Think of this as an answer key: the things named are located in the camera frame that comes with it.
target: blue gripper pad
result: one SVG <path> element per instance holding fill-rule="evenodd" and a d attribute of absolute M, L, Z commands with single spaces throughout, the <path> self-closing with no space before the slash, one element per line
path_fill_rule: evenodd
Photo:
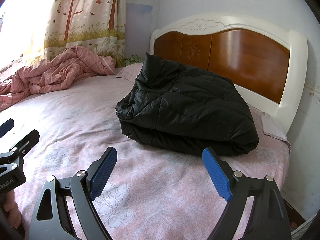
<path fill-rule="evenodd" d="M 229 180 L 208 149 L 203 150 L 202 161 L 219 196 L 229 201 L 232 196 Z"/>
<path fill-rule="evenodd" d="M 0 138 L 4 136 L 7 132 L 9 132 L 14 127 L 13 119 L 9 119 L 2 125 L 0 125 Z"/>
<path fill-rule="evenodd" d="M 91 201 L 94 201 L 96 197 L 99 197 L 104 189 L 111 172 L 117 162 L 117 151 L 112 148 L 107 157 L 104 158 L 102 163 L 97 168 L 97 171 L 91 178 L 89 196 Z"/>

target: bed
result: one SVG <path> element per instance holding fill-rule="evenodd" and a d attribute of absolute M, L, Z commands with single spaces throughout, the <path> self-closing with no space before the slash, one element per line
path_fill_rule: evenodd
<path fill-rule="evenodd" d="M 270 174 L 281 188 L 290 160 L 285 135 L 306 75 L 306 38 L 263 19 L 208 13 L 155 30 L 150 54 L 233 80 L 249 104 L 260 143 L 248 155 L 222 159 L 249 177 Z M 132 86 L 116 76 L 91 77 L 68 90 L 32 95 L 0 113 L 0 122 L 15 121 L 0 150 L 31 129 L 40 133 L 25 156 L 27 182 L 15 190 L 26 228 L 47 176 L 73 176 L 112 146 L 118 161 L 94 205 L 113 239 L 207 239 L 226 202 L 200 157 L 139 144 L 121 134 L 115 106 Z M 68 205 L 78 237 L 85 239 L 71 199 Z M 249 198 L 234 239 L 242 236 L 251 205 Z"/>

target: brown wooden headboard panel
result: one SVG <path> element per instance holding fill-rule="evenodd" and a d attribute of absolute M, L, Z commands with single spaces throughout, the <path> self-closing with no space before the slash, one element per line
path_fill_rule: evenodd
<path fill-rule="evenodd" d="M 234 84 L 280 103 L 290 51 L 260 33 L 231 29 L 209 35 L 168 32 L 154 55 L 215 72 Z"/>

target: headboard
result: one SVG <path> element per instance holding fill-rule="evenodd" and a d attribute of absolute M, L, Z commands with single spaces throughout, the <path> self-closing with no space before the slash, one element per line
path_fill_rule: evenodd
<path fill-rule="evenodd" d="M 155 30 L 150 54 L 230 78 L 250 105 L 288 132 L 307 72 L 307 38 L 266 20 L 206 13 Z"/>

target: folded black puffer jacket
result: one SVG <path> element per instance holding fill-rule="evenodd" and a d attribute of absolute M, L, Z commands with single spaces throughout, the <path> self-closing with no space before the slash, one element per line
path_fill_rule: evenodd
<path fill-rule="evenodd" d="M 259 143 L 249 107 L 231 80 L 146 54 L 130 94 L 116 106 L 122 133 L 149 145 L 201 155 L 247 154 Z"/>

